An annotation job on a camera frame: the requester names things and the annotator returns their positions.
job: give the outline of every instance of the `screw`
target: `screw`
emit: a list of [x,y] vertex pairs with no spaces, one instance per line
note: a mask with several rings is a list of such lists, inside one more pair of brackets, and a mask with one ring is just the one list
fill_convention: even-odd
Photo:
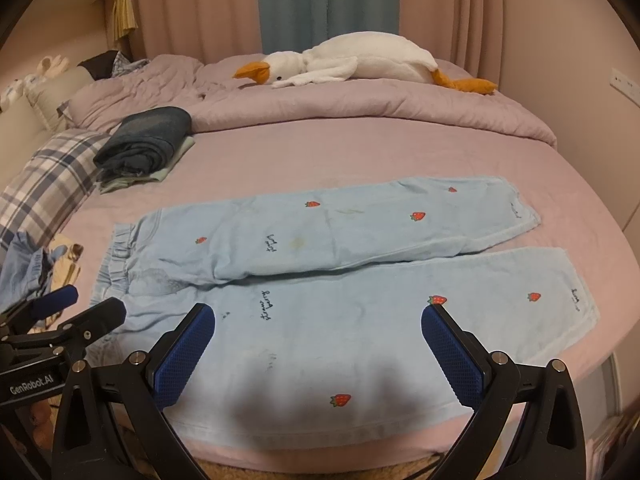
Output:
[[551,361],[551,366],[556,372],[564,372],[566,370],[566,365],[560,359]]
[[86,363],[84,362],[84,360],[80,359],[79,361],[76,361],[73,366],[71,367],[71,369],[73,371],[75,371],[76,373],[81,372],[82,370],[84,370],[84,368],[86,367]]
[[504,352],[494,352],[491,354],[491,359],[494,360],[494,363],[499,364],[499,365],[505,365],[509,362],[509,358],[507,357],[507,354],[505,354]]
[[139,365],[140,363],[144,362],[145,359],[146,354],[141,351],[133,352],[133,354],[129,356],[129,362],[132,365]]

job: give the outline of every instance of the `cable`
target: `cable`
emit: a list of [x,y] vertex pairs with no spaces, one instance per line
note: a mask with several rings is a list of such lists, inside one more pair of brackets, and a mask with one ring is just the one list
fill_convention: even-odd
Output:
[[438,459],[434,460],[433,462],[431,462],[428,466],[423,467],[422,469],[420,469],[419,471],[416,471],[415,473],[412,473],[411,475],[403,478],[402,480],[414,480],[422,475],[424,475],[425,473],[428,473],[429,471],[431,471],[432,469],[435,469],[436,466],[442,462],[442,459],[444,457],[444,453],[434,453],[433,456],[437,456]]

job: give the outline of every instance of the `white pillow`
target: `white pillow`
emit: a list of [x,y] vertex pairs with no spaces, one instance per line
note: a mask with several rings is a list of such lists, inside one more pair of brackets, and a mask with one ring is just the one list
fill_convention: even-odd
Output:
[[66,119],[58,113],[58,107],[79,89],[94,82],[87,69],[76,66],[53,79],[47,79],[27,92],[34,111],[52,132],[66,130]]
[[52,133],[44,127],[25,96],[0,114],[0,190],[24,168]]

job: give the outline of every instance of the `bed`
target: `bed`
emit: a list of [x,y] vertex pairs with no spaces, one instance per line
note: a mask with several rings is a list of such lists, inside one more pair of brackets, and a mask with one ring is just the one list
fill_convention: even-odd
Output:
[[[304,89],[303,97],[274,100],[267,93],[271,89],[231,79],[236,68],[253,59],[238,56],[202,66],[182,56],[159,56],[137,75],[96,82],[71,99],[75,126],[103,133],[142,109],[184,107],[193,116],[197,146],[161,184],[94,192],[70,217],[63,233],[85,250],[76,282],[80,299],[62,321],[88,305],[116,222],[135,222],[149,211],[184,203],[408,176],[476,175],[509,180],[542,218],[539,227],[491,250],[565,248],[598,305],[596,327],[559,356],[574,381],[598,367],[640,318],[640,270],[625,237],[594,191],[558,154],[552,133],[524,108],[501,95],[463,96],[389,80],[318,85]],[[450,76],[465,76],[452,64],[442,67]],[[160,76],[162,84],[156,81]],[[331,97],[321,100],[317,92]],[[343,105],[350,96],[358,106]],[[326,99],[332,100],[330,106]],[[478,122],[474,114],[486,103],[482,99],[494,100],[495,108]],[[443,106],[437,113],[436,102]],[[175,429],[204,460],[278,472],[340,472],[447,449],[465,422],[462,416],[382,440],[297,450],[214,446]]]

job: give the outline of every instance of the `blue gripper pad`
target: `blue gripper pad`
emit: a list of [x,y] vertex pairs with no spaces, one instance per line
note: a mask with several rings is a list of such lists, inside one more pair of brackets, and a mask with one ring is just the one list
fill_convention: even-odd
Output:
[[35,320],[47,319],[78,301],[78,290],[73,285],[65,285],[31,303],[31,317]]
[[453,332],[455,329],[463,334],[457,325],[450,327],[434,306],[427,306],[422,311],[422,336],[460,404],[475,411],[484,396],[484,375]]
[[178,335],[165,359],[156,369],[153,382],[154,402],[159,410],[173,406],[180,397],[202,353],[213,337],[216,317],[209,305],[199,303],[200,311]]

